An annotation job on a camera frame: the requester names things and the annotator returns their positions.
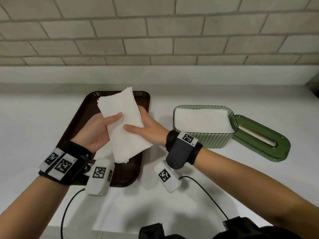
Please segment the person's right hand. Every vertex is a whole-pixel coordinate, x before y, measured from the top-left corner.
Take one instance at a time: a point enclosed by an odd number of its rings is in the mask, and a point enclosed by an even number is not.
[[[138,108],[141,113],[142,123],[145,127],[125,124],[123,126],[123,129],[127,132],[140,135],[146,141],[152,144],[157,144],[165,147],[166,137],[169,130],[167,130],[152,117],[150,117],[147,111],[142,106],[138,106]]]

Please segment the brick wall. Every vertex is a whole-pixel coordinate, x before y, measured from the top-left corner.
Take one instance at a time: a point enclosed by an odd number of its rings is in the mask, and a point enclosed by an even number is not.
[[[319,64],[319,0],[0,0],[0,65]]]

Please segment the person's left hand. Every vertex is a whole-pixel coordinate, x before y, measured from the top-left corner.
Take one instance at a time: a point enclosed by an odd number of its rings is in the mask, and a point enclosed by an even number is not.
[[[106,125],[118,121],[121,117],[121,112],[105,118],[102,113],[95,114],[71,141],[94,153],[110,140]]]

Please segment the qr code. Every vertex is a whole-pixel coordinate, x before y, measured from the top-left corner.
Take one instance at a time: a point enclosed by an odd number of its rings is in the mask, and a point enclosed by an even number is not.
[[[96,167],[93,173],[93,178],[104,178],[105,171],[105,167]]]
[[[183,137],[183,140],[188,142],[188,143],[191,143],[193,139],[194,138],[192,136],[189,136],[188,134],[185,134]]]
[[[108,180],[109,182],[111,181],[112,174],[113,174],[113,171],[110,170],[110,173],[108,174],[108,178],[107,178],[107,180]]]
[[[171,176],[166,169],[163,169],[163,171],[159,173],[159,177],[165,183]]]
[[[61,159],[61,161],[58,163],[58,165],[55,167],[56,170],[58,170],[61,173],[66,173],[69,168],[72,166],[72,163],[65,160],[65,159]]]
[[[57,157],[58,155],[56,153],[52,153],[44,162],[47,165],[51,165],[56,160]]]

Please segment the hand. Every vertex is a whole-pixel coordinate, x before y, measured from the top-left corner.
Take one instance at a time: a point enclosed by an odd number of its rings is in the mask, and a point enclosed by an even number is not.
[[[140,135],[142,138],[152,144],[157,144],[165,147],[166,137],[169,130],[167,130],[152,117],[150,117],[150,115],[142,106],[138,106],[138,108],[141,113],[142,123],[145,127],[125,124],[123,126],[123,129],[127,132]]]
[[[118,121],[121,117],[121,112],[105,118],[102,113],[95,114],[71,141],[94,153],[110,140],[106,126]]]

